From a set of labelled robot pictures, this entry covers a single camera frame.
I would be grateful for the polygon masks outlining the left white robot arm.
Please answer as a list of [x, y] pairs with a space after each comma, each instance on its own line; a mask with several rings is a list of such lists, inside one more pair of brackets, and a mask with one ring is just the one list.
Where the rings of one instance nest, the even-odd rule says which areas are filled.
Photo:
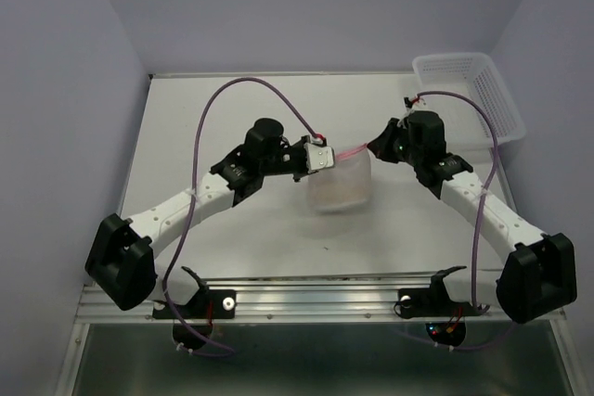
[[168, 270], [155, 261], [183, 232], [256, 193], [267, 176], [290, 174], [299, 180], [309, 174], [311, 136], [289, 144], [283, 133], [278, 121], [259, 119], [198, 185], [127, 219], [106, 217], [86, 272], [123, 311], [145, 300], [171, 300], [184, 315], [200, 314], [206, 307], [205, 282], [187, 267]]

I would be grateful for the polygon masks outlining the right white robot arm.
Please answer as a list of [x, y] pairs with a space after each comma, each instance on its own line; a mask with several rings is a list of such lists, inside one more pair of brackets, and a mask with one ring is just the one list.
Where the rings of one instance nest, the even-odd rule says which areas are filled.
[[452, 266], [433, 274], [427, 287], [399, 291], [395, 312], [404, 319], [478, 316], [501, 309], [525, 324], [577, 298], [575, 248], [564, 234], [548, 235], [487, 191], [472, 166], [446, 148], [445, 127], [432, 111], [392, 118], [368, 143], [381, 161], [412, 167], [419, 183], [457, 211], [503, 262], [501, 271]]

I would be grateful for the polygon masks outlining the white mesh laundry bag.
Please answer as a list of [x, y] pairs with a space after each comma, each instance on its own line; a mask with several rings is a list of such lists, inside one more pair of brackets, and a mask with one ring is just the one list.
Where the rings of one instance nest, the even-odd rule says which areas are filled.
[[366, 145], [340, 150], [333, 168], [307, 180], [307, 204], [320, 213], [349, 211], [366, 204], [371, 195], [371, 159]]

